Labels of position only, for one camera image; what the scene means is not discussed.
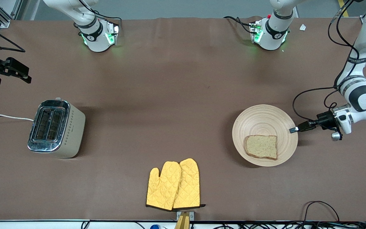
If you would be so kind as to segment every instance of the green led light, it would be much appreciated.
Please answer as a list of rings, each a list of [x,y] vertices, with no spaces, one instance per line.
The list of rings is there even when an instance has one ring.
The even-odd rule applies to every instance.
[[[81,37],[83,38],[83,40],[84,40],[84,44],[85,45],[87,45],[87,42],[85,41],[85,38],[84,38],[84,35],[83,34],[81,34]]]
[[[286,32],[286,33],[285,33],[285,35],[283,35],[282,43],[283,43],[283,42],[285,42],[285,40],[286,40],[286,35],[287,35],[287,34],[288,34],[288,33]]]
[[[105,34],[105,36],[106,36],[106,38],[107,38],[107,40],[108,40],[108,43],[110,44],[110,45],[112,45],[113,43],[114,43],[114,36],[113,35],[111,35],[111,34]]]
[[[259,43],[261,41],[261,37],[263,35],[262,29],[260,29],[260,32],[255,35],[255,42]]]

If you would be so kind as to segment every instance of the wooden plate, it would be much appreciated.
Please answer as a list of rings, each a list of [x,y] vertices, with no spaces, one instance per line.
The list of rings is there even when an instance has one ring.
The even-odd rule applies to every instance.
[[[240,155],[259,166],[276,166],[287,161],[295,152],[298,133],[291,134],[293,120],[283,110],[271,105],[257,105],[244,110],[235,120],[233,141]],[[245,150],[245,138],[249,135],[276,135],[278,159],[254,158]]]

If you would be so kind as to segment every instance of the bread crust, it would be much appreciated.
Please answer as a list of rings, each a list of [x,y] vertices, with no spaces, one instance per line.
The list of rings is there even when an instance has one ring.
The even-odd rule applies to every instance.
[[[276,135],[249,135],[249,136],[247,136],[245,138],[244,148],[245,148],[245,152],[247,152],[248,155],[250,155],[251,157],[254,157],[254,158],[266,158],[266,159],[270,159],[270,160],[277,160],[278,159],[278,148],[277,148],[276,144],[275,144],[276,158],[272,158],[270,156],[256,156],[256,155],[253,155],[250,152],[248,152],[248,149],[247,149],[247,140],[251,136],[270,136],[270,137],[276,137],[276,139],[277,139],[277,136]]]

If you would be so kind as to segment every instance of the black cable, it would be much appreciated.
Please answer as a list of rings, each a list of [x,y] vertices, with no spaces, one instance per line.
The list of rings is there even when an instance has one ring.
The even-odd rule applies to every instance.
[[[274,229],[278,229],[277,227],[275,227],[275,225],[273,225],[273,224],[271,224],[271,223],[266,223],[266,225],[271,226],[271,227],[273,227]]]
[[[334,226],[338,226],[338,227],[342,227],[342,228],[347,228],[347,229],[357,229],[356,227],[346,226],[346,225],[342,225],[342,224],[339,224],[339,223],[328,222],[328,224],[333,224]]]
[[[303,223],[302,223],[302,228],[304,229],[305,228],[305,224],[306,224],[306,219],[307,219],[307,216],[308,216],[308,211],[309,211],[309,207],[314,204],[314,203],[322,203],[322,204],[325,204],[327,206],[329,206],[333,212],[335,213],[335,215],[337,216],[337,222],[340,222],[340,217],[338,216],[338,213],[337,211],[331,206],[329,205],[328,203],[324,202],[324,201],[321,201],[321,200],[316,200],[316,201],[311,201],[307,207],[306,207],[306,212],[305,212],[305,217],[303,219]]]
[[[248,30],[247,28],[245,28],[244,23],[242,23],[241,19],[239,17],[237,17],[237,20],[240,22],[240,25],[245,29],[245,31],[251,33],[251,34],[256,34],[256,32],[251,32],[250,30]]]
[[[324,98],[324,101],[323,101],[324,106],[325,106],[325,107],[327,107],[329,110],[330,110],[330,109],[333,109],[334,107],[336,107],[336,106],[337,106],[337,103],[336,103],[336,102],[332,102],[332,103],[330,104],[330,106],[327,106],[326,101],[327,101],[328,97],[330,97],[330,95],[332,95],[332,94],[336,93],[337,91],[338,91],[338,90],[334,90],[333,92],[331,92],[330,94],[328,94],[328,95]]]
[[[138,222],[135,222],[136,224],[138,224],[139,226],[141,226],[143,229],[145,229],[144,226],[142,226],[142,224],[138,223]]]
[[[257,228],[259,226],[262,229],[270,229],[268,225],[271,225],[272,227],[274,227],[275,229],[277,229],[275,226],[273,226],[272,224],[267,223],[267,222],[259,222],[259,221],[256,221],[256,222],[252,222],[252,224],[256,226],[254,228]]]
[[[74,26],[76,29],[80,29],[80,28],[78,27],[78,25],[76,24],[76,22],[73,22],[73,26]]]
[[[299,229],[299,228],[301,228],[302,226],[303,226],[303,228],[302,228],[302,229],[305,229],[303,224],[299,224],[299,225],[297,225],[294,229]]]
[[[365,228],[364,226],[362,226],[360,223],[357,223],[357,222],[344,222],[344,223],[348,224],[348,225],[358,226],[358,228],[362,228],[362,229]]]
[[[222,226],[215,227],[213,229],[220,229],[220,228],[223,228],[223,229],[226,229],[226,228],[228,228],[228,229],[234,229],[232,226],[228,226],[228,225],[226,226],[225,224],[222,225]]]
[[[348,9],[348,7],[350,7],[351,6],[351,4],[353,4],[353,2],[354,1],[350,1],[350,3],[345,7],[345,9],[343,10],[343,12],[341,13],[341,14],[343,14],[347,9]],[[344,37],[342,36],[342,34],[341,34],[341,32],[340,32],[340,28],[339,28],[339,23],[340,23],[340,20],[341,20],[341,16],[340,17],[338,17],[338,19],[337,19],[337,25],[336,25],[336,30],[337,30],[337,34],[340,36],[340,38],[341,38],[341,40],[343,41],[343,42],[345,42],[349,47],[351,47],[355,52],[356,52],[356,54],[357,54],[357,59],[359,59],[360,58],[360,54],[359,54],[359,52],[358,52],[358,50],[353,46],[353,45],[351,45],[346,39],[344,39]]]
[[[10,39],[6,38],[5,36],[3,36],[3,35],[0,34],[0,37],[4,38],[9,43],[11,43],[11,44],[15,45],[17,48],[19,48],[19,49],[14,49],[14,48],[0,47],[1,50],[9,50],[9,51],[16,51],[16,52],[25,52],[25,49],[23,49],[21,46],[17,45],[16,43],[14,43],[13,41],[11,41]]]
[[[249,226],[245,225],[245,224],[238,224],[238,226],[241,228],[241,229],[250,229]]]
[[[93,10],[91,9],[91,7],[87,7],[86,4],[83,3],[82,0],[78,0],[86,9],[88,9],[90,12],[98,15],[98,16],[101,16],[101,17],[106,17],[106,18],[111,18],[111,19],[119,19],[120,21],[122,21],[122,19],[120,17],[108,17],[108,16],[105,16],[105,15],[102,15],[100,14],[97,10]]]
[[[342,74],[342,72],[343,72],[343,71],[344,71],[344,69],[345,69],[346,64],[344,64],[344,68],[341,70],[341,72],[340,72],[338,75],[341,75],[341,74]],[[351,68],[351,70],[350,70],[350,72],[348,73],[348,75],[347,75],[347,76],[349,76],[349,75],[353,72],[353,70],[354,70],[355,66],[356,66],[356,64],[354,64],[354,65],[353,65],[353,67]],[[339,88],[339,87],[340,87],[340,86],[341,86],[345,81],[347,81],[347,80],[346,80],[346,79],[344,79],[344,80],[342,80],[338,85],[333,86],[333,87],[318,87],[318,88],[313,88],[313,89],[309,89],[309,90],[304,90],[304,91],[302,91],[301,93],[297,94],[297,95],[295,96],[295,98],[293,99],[293,102],[292,102],[292,108],[293,108],[293,111],[294,111],[294,112],[295,112],[295,114],[296,114],[297,116],[299,116],[300,118],[302,118],[302,119],[306,119],[306,120],[311,121],[311,122],[314,122],[314,123],[316,123],[317,125],[319,125],[319,126],[323,127],[324,129],[328,129],[327,127],[325,127],[325,126],[321,125],[320,123],[318,123],[318,122],[317,122],[317,121],[315,121],[315,120],[312,120],[312,119],[309,119],[309,118],[307,118],[307,117],[301,116],[301,115],[296,111],[296,108],[295,108],[295,102],[296,102],[296,99],[297,99],[299,96],[301,96],[302,94],[307,93],[307,92],[310,92],[310,91],[314,91],[314,90],[336,89],[336,91],[338,91],[338,88]],[[328,98],[330,95],[332,95],[332,94],[333,94],[333,93],[335,93],[336,91],[333,91],[333,92],[331,92],[330,94],[328,94],[328,95],[326,96],[326,98],[324,99],[324,106],[325,106],[325,107],[327,107],[327,108],[331,107],[331,105],[330,105],[330,106],[326,106],[326,100],[327,100],[327,98]]]
[[[237,17],[237,18],[233,18],[233,17],[231,17],[231,16],[226,16],[226,17],[224,17],[224,18],[232,19],[232,20],[234,20],[235,22],[239,23],[239,24],[244,28],[244,30],[245,30],[245,31],[247,31],[247,32],[249,32],[249,33],[251,33],[251,34],[256,34],[256,32],[252,32],[252,31],[248,30],[245,26],[249,26],[249,24],[242,22],[242,21],[241,21],[241,19],[240,19],[239,17]]]
[[[333,42],[333,43],[335,43],[335,44],[338,44],[338,45],[341,45],[341,46],[348,46],[348,45],[346,45],[346,44],[341,44],[341,43],[338,43],[337,41],[334,41],[333,40],[333,38],[331,38],[331,35],[330,35],[330,28],[331,28],[331,25],[332,25],[333,23],[332,22],[330,22],[330,24],[329,24],[329,27],[328,27],[328,29],[327,29],[327,36],[330,38],[330,40]]]
[[[285,226],[282,227],[282,229],[289,229],[288,226],[290,225],[290,228],[292,228],[292,224],[296,223],[297,221],[293,221],[293,222],[289,222],[287,224],[285,224]]]
[[[255,229],[258,227],[258,225],[252,224],[252,226],[248,226],[246,224],[241,224],[240,226],[243,226],[245,229]]]
[[[232,20],[234,20],[234,21],[235,21],[235,22],[237,22],[237,23],[241,23],[241,24],[243,24],[243,25],[249,26],[249,24],[244,23],[244,22],[241,22],[241,20],[239,20],[239,21],[238,21],[236,18],[231,17],[231,16],[225,16],[225,17],[223,17],[223,18],[232,19]]]
[[[81,224],[81,229],[86,229],[88,227],[88,225],[90,225],[90,221],[85,221]]]
[[[329,37],[329,39],[333,42],[333,43],[335,43],[335,44],[337,44],[337,45],[341,45],[341,46],[348,46],[348,45],[346,45],[346,44],[341,44],[341,43],[339,43],[339,42],[337,42],[337,41],[335,41],[335,40],[333,40],[333,38],[331,38],[331,35],[330,35],[330,28],[331,28],[331,25],[333,24],[333,22],[334,22],[334,19],[332,19],[331,20],[331,22],[330,22],[330,24],[329,24],[329,27],[327,28],[327,36]]]

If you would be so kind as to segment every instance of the small white paper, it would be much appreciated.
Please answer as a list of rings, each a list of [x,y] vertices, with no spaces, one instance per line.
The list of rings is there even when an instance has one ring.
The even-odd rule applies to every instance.
[[[301,31],[306,30],[306,26],[305,26],[305,24],[302,24],[302,26],[300,26],[300,29],[299,29],[299,30],[301,30]]]

